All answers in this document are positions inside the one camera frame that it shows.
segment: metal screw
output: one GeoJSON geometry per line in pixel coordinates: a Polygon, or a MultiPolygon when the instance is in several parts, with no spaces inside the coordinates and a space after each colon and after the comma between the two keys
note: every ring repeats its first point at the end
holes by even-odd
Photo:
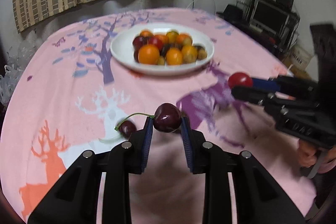
{"type": "Polygon", "coordinates": [[[280,113],[282,115],[286,115],[288,113],[288,109],[284,107],[283,109],[280,110],[280,113]]]}
{"type": "Polygon", "coordinates": [[[251,156],[252,156],[252,154],[251,154],[251,152],[250,151],[243,151],[243,152],[241,152],[241,156],[243,157],[243,158],[246,158],[246,159],[249,159],[251,156]]]}
{"type": "Polygon", "coordinates": [[[206,148],[206,149],[210,149],[210,148],[213,147],[213,145],[212,145],[211,142],[204,142],[204,143],[202,144],[202,146],[203,146],[204,148],[206,148]]]}
{"type": "Polygon", "coordinates": [[[131,142],[123,142],[121,144],[121,147],[125,148],[125,149],[131,148],[132,147],[132,143],[131,142]]]}
{"type": "Polygon", "coordinates": [[[267,97],[270,98],[270,99],[273,99],[275,97],[275,94],[274,93],[268,93],[267,97]]]}
{"type": "Polygon", "coordinates": [[[82,155],[83,155],[84,158],[90,158],[93,155],[93,153],[92,153],[91,150],[86,150],[86,151],[83,152],[82,155]]]}

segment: plate of fruit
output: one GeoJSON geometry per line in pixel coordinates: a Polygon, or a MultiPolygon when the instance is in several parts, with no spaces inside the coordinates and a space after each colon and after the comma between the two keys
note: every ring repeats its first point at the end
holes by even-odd
{"type": "Polygon", "coordinates": [[[195,29],[173,23],[136,25],[111,42],[112,56],[131,70],[147,75],[183,75],[209,62],[211,39],[195,29]]]}

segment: black monitor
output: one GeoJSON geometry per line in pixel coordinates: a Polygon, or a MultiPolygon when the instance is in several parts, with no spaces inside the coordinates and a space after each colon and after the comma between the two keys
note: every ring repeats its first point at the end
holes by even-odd
{"type": "Polygon", "coordinates": [[[251,18],[251,23],[261,26],[261,28],[271,33],[281,35],[283,27],[288,20],[288,13],[259,0],[251,18]]]}

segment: white plate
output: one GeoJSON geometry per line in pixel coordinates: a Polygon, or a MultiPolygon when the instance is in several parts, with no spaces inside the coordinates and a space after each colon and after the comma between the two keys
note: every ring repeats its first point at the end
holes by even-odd
{"type": "Polygon", "coordinates": [[[124,66],[143,74],[158,76],[183,75],[185,73],[191,72],[209,62],[214,54],[214,44],[207,35],[195,29],[173,23],[150,23],[136,25],[119,33],[111,42],[110,49],[112,56],[124,66]],[[204,60],[198,60],[193,64],[176,66],[139,64],[135,62],[133,58],[134,48],[132,43],[133,39],[144,29],[150,30],[154,34],[167,33],[170,30],[176,30],[179,33],[187,33],[192,37],[193,44],[202,45],[205,48],[208,53],[208,57],[204,60]]]}

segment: white deer silhouette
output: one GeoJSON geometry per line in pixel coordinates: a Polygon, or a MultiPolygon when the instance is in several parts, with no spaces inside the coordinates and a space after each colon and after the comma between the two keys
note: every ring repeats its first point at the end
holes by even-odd
{"type": "Polygon", "coordinates": [[[89,110],[82,106],[83,97],[78,97],[75,105],[87,115],[97,115],[99,119],[104,120],[105,138],[96,139],[89,143],[72,145],[67,151],[60,152],[58,155],[62,158],[66,168],[68,168],[78,156],[85,150],[93,150],[96,154],[110,151],[125,139],[114,128],[127,114],[118,106],[127,103],[130,96],[125,98],[124,91],[117,92],[112,89],[112,97],[107,97],[106,91],[101,86],[99,91],[95,92],[92,97],[96,109],[89,110]]]}

